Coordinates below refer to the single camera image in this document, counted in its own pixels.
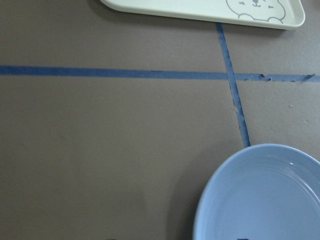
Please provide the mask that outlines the blue plate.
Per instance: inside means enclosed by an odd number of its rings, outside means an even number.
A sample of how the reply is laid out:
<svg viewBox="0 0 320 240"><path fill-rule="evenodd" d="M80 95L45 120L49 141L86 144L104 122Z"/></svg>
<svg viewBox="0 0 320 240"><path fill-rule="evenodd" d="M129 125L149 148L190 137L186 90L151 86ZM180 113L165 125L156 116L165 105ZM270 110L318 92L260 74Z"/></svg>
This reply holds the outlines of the blue plate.
<svg viewBox="0 0 320 240"><path fill-rule="evenodd" d="M229 157L200 197L195 240L317 240L320 163L280 144L259 144Z"/></svg>

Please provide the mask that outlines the cream bear tray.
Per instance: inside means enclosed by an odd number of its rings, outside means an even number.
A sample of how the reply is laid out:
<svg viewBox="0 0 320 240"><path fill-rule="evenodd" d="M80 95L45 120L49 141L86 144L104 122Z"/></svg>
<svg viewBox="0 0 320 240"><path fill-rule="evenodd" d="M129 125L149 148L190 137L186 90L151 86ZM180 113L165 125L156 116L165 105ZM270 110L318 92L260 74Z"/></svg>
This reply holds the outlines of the cream bear tray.
<svg viewBox="0 0 320 240"><path fill-rule="evenodd" d="M306 14L299 0L104 0L125 13L295 30Z"/></svg>

